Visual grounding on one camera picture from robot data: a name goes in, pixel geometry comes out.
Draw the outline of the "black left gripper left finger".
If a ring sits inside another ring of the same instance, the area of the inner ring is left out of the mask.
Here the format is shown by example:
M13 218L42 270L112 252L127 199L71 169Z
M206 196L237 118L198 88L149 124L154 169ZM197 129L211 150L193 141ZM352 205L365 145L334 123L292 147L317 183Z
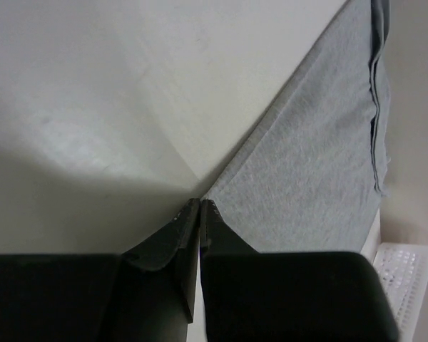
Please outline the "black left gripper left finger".
M122 254L0 254L0 341L185 341L199 210Z

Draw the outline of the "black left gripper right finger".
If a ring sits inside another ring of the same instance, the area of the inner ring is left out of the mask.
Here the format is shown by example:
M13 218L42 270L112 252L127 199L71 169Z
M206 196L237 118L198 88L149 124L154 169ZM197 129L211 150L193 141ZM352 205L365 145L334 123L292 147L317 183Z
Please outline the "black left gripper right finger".
M260 253L200 212L200 280L209 341L398 341L377 272L354 252Z

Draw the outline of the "grey tank top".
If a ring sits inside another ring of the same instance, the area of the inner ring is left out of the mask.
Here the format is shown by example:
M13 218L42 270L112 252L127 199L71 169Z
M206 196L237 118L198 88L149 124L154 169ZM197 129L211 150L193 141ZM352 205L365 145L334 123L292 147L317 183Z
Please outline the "grey tank top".
M385 192L388 1L348 1L207 193L260 252L362 250Z

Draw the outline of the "white plastic laundry basket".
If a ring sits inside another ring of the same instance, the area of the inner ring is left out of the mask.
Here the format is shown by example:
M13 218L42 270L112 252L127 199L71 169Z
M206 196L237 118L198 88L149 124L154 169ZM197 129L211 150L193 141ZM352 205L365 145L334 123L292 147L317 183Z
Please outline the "white plastic laundry basket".
M428 284L428 245L382 243L373 262L400 340L412 342Z

